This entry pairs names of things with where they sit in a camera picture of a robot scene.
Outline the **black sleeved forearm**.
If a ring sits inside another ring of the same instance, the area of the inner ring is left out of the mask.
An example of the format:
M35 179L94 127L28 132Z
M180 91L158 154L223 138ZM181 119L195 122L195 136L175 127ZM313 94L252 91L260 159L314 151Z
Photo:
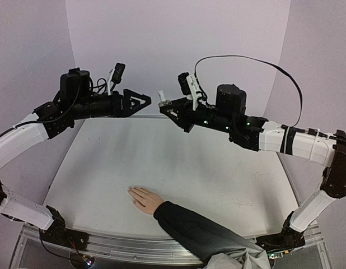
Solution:
M170 237L202 262L221 253L242 259L249 255L257 258L265 253L261 247L230 229L169 201L159 205L153 217Z

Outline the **clear nail polish bottle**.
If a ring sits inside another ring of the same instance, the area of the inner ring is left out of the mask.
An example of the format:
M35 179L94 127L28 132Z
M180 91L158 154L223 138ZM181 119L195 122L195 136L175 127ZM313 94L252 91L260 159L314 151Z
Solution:
M162 109L162 108L164 108L166 106L170 106L171 104L172 104L171 100L164 100L164 101L159 102L158 107L160 109Z

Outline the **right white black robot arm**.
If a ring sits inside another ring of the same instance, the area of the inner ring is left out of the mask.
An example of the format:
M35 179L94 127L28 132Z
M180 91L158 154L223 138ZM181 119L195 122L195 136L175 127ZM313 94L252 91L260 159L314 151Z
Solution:
M258 246L268 253L293 250L305 244L308 226L335 200L346 196L346 134L322 133L278 124L245 114L246 92L235 85L219 85L216 103L203 104L201 93L183 89L184 97L168 100L159 91L160 112L185 132L194 125L228 133L243 149L272 151L300 157L324 167L322 183L309 199L286 218L280 233L260 236Z

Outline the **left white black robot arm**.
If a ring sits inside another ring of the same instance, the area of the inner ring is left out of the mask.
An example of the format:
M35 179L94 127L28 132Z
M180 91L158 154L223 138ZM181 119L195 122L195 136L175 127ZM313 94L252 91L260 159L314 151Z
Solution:
M93 88L89 71L74 68L61 75L60 89L53 101L37 107L0 134L0 170L30 148L73 128L77 120L128 118L152 102L149 96L128 89L119 93L106 87L99 94ZM0 214L39 228L56 244L69 240L66 222L58 210L14 194L1 180Z

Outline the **mannequin hand on table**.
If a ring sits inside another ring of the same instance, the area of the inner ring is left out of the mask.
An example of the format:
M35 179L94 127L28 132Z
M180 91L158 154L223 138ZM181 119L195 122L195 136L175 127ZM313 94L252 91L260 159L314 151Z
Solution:
M147 215L153 215L165 201L157 193L146 188L130 187L128 193L135 207Z

